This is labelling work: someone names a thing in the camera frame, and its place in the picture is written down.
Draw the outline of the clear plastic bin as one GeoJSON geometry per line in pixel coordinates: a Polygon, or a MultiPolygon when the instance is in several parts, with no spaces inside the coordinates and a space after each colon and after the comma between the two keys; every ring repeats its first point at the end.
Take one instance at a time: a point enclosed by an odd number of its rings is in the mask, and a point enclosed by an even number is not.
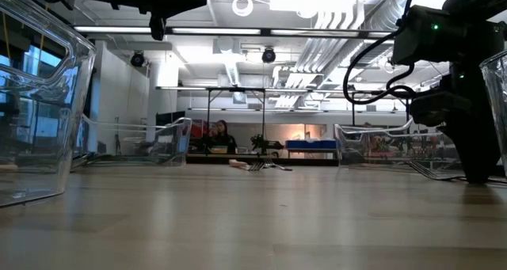
{"type": "Polygon", "coordinates": [[[64,193],[96,54],[33,0],[0,0],[0,208],[64,193]]]}
{"type": "Polygon", "coordinates": [[[186,117],[158,126],[97,122],[84,116],[74,158],[92,154],[85,165],[181,166],[186,163],[191,126],[186,117]]]}
{"type": "Polygon", "coordinates": [[[486,59],[480,69],[486,83],[501,161],[507,176],[507,50],[486,59]]]}
{"type": "Polygon", "coordinates": [[[346,164],[408,165],[428,169],[460,168],[455,144],[434,127],[412,120],[398,127],[334,126],[338,155],[346,164]]]}

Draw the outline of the red tool cabinet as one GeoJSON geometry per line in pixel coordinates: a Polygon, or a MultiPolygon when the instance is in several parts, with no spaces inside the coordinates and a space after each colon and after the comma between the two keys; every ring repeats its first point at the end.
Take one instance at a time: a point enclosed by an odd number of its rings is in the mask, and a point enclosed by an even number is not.
{"type": "Polygon", "coordinates": [[[215,125],[206,120],[193,120],[191,139],[205,139],[215,135],[215,125]]]}

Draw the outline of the orange handled fork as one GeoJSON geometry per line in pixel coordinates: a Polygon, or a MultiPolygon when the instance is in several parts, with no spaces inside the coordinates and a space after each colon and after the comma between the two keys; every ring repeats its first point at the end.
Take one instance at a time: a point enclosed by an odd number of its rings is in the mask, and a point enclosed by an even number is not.
{"type": "Polygon", "coordinates": [[[244,169],[249,172],[256,172],[256,171],[263,170],[265,167],[265,163],[264,162],[255,162],[255,163],[249,164],[247,162],[240,162],[235,159],[230,159],[229,166],[233,167],[233,168],[237,168],[237,169],[244,169]]]}

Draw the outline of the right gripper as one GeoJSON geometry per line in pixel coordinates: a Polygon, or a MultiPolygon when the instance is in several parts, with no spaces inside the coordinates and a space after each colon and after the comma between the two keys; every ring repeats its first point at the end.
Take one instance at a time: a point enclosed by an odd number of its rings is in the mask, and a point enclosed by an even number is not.
{"type": "Polygon", "coordinates": [[[467,182],[484,184],[500,159],[486,82],[477,63],[452,62],[449,72],[452,100],[440,104],[443,133],[455,144],[467,182]]]}

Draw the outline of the blue storage crate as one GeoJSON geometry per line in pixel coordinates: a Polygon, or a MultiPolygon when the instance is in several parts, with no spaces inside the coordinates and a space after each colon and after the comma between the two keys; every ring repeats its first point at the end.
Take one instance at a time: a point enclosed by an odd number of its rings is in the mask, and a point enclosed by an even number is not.
{"type": "Polygon", "coordinates": [[[302,149],[314,149],[314,150],[336,150],[337,142],[335,140],[287,140],[285,147],[288,150],[302,150],[302,149]]]}

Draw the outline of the black monitor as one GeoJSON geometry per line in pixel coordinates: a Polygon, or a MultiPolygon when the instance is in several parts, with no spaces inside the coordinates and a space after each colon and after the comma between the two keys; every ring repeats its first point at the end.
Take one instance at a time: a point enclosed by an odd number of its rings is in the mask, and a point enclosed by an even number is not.
{"type": "Polygon", "coordinates": [[[167,124],[172,124],[182,117],[185,117],[185,111],[157,113],[155,116],[155,123],[158,126],[166,126],[167,124]]]}

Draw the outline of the person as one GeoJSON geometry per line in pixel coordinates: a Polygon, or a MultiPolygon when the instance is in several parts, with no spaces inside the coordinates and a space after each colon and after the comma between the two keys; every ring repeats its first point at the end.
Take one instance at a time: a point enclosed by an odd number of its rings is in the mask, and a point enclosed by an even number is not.
{"type": "Polygon", "coordinates": [[[225,146],[228,154],[236,153],[237,143],[235,138],[228,133],[225,120],[219,120],[216,123],[216,133],[211,137],[211,146],[225,146]]]}

